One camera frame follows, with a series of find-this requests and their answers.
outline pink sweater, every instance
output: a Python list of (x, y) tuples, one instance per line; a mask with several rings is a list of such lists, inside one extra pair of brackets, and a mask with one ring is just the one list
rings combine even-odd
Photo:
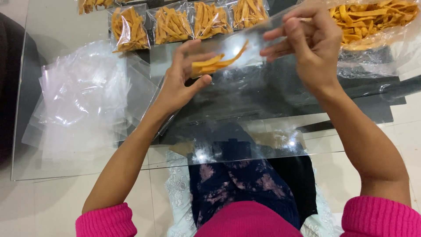
[[(94, 210), (76, 220), (78, 237), (128, 237), (137, 233), (132, 211), (123, 203)], [(350, 199), (342, 216), (341, 237), (421, 237), (421, 215), (379, 197)], [(234, 202), (217, 212), (195, 237), (302, 237), (271, 209), (256, 202)]]

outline forearm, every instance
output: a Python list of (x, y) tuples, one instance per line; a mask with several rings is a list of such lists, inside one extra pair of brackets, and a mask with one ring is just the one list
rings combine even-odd
[[(401, 186), (401, 191), (409, 194), (408, 173), (398, 150), (342, 88), (339, 86), (328, 93), (319, 93), (317, 98), (338, 131), (348, 158), (360, 174), (361, 194), (382, 196), (382, 192), (391, 185)], [(409, 201), (410, 204), (406, 195), (389, 199), (398, 199), (404, 204)]]
[(121, 204), (139, 175), (153, 137), (166, 115), (153, 107), (116, 150), (85, 201), (82, 213)]

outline hand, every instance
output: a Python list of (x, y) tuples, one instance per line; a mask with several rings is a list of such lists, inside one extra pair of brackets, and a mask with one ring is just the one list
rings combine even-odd
[(192, 73), (192, 62), (203, 62), (215, 57), (215, 53), (185, 56), (192, 48), (200, 45), (201, 40), (189, 40), (178, 47), (173, 54), (173, 63), (167, 69), (161, 91), (153, 104), (154, 108), (170, 115), (185, 106), (202, 88), (212, 82), (209, 75), (203, 75), (193, 85), (186, 87), (184, 83)]
[[(311, 18), (311, 22), (302, 18)], [(263, 38), (266, 41), (282, 36), (287, 38), (263, 49), (260, 55), (272, 62), (280, 56), (295, 53), (297, 74), (313, 93), (341, 88), (336, 65), (342, 30), (330, 18), (327, 7), (303, 4), (287, 13), (282, 21), (281, 28), (266, 32)]]

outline pink knit sleeve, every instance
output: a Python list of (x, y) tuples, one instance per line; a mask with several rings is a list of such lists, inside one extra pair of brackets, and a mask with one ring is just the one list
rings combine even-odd
[(93, 210), (76, 220), (77, 237), (129, 237), (137, 234), (127, 203)]
[(346, 203), (342, 228), (341, 237), (419, 237), (421, 215), (398, 202), (360, 196)]

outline glass tabletop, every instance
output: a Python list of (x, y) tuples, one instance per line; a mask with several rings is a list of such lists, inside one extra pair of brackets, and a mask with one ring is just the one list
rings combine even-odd
[[(153, 7), (168, 1), (141, 1)], [(268, 1), (270, 15), (295, 1)], [(22, 136), (41, 88), (41, 66), (86, 43), (107, 39), (107, 11), (79, 16), (76, 1), (30, 0), (22, 53), (21, 78), (13, 149), (12, 180), (54, 178), (101, 172), (115, 149), (102, 149), (94, 159), (43, 159)], [(147, 53), (151, 76), (163, 76), (171, 53), (181, 43), (152, 47)], [(329, 117), (303, 87), (293, 56), (269, 64), (261, 59), (240, 69), (217, 72), (213, 85), (197, 94), (159, 134), (150, 149), (162, 147), (182, 160), (149, 155), (142, 169), (185, 164), (269, 159), (344, 151)], [(347, 94), (378, 124), (393, 121), (391, 105), (421, 91), (420, 73), (399, 77), (339, 78)]]

